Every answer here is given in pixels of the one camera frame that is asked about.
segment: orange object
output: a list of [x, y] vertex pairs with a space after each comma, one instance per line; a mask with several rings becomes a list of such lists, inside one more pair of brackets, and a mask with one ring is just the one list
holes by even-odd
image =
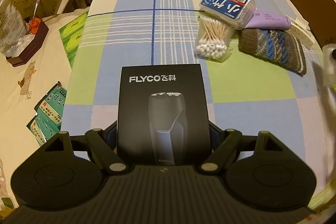
[[29, 29], [31, 30], [32, 34], [37, 33], [37, 29], [40, 26], [41, 19], [36, 17], [33, 20], [29, 21]]

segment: ribbed black surface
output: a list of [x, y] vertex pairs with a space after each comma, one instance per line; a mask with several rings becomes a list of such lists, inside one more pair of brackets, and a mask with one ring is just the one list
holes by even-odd
[[102, 191], [77, 208], [60, 212], [20, 207], [4, 224], [294, 224], [311, 212], [262, 212], [233, 199], [215, 176], [192, 166], [136, 166], [110, 177]]

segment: table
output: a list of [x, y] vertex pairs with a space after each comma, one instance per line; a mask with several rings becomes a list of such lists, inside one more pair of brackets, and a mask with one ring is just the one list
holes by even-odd
[[[289, 0], [255, 0], [257, 9], [296, 18]], [[194, 54], [200, 0], [93, 0], [68, 87], [62, 130], [82, 135], [117, 119], [122, 66], [199, 63], [209, 119], [246, 135], [268, 130], [315, 172], [311, 208], [334, 194], [335, 100], [323, 87], [322, 52], [304, 50], [300, 77], [238, 51], [224, 63]]]

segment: shaver image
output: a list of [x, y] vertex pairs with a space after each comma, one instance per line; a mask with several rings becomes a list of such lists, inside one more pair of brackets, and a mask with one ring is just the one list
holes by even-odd
[[182, 165], [188, 136], [183, 95], [153, 93], [149, 97], [148, 114], [156, 164]]

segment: metal spoon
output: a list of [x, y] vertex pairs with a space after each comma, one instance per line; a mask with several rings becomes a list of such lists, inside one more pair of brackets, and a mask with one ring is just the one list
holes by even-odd
[[33, 19], [35, 18], [35, 14], [36, 14], [36, 10], [37, 10], [37, 7], [38, 7], [38, 5], [39, 5], [39, 2], [40, 2], [40, 0], [37, 0], [37, 1], [36, 1], [35, 9], [34, 9]]

